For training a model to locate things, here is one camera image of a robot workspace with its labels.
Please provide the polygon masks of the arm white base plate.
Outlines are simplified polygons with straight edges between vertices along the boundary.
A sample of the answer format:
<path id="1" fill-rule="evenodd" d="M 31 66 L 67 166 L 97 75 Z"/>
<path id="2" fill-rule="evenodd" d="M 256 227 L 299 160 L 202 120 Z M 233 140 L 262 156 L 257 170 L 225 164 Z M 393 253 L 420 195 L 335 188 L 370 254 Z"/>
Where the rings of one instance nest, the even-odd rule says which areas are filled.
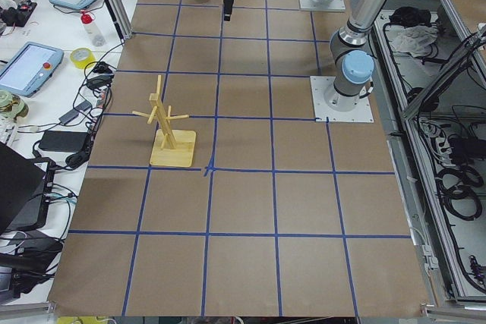
<path id="1" fill-rule="evenodd" d="M 314 119 L 318 122 L 373 123 L 368 97 L 343 96 L 334 88 L 335 77 L 311 76 Z"/>
<path id="2" fill-rule="evenodd" d="M 324 11 L 343 13 L 346 10 L 344 0 L 299 0 L 303 11 Z"/>

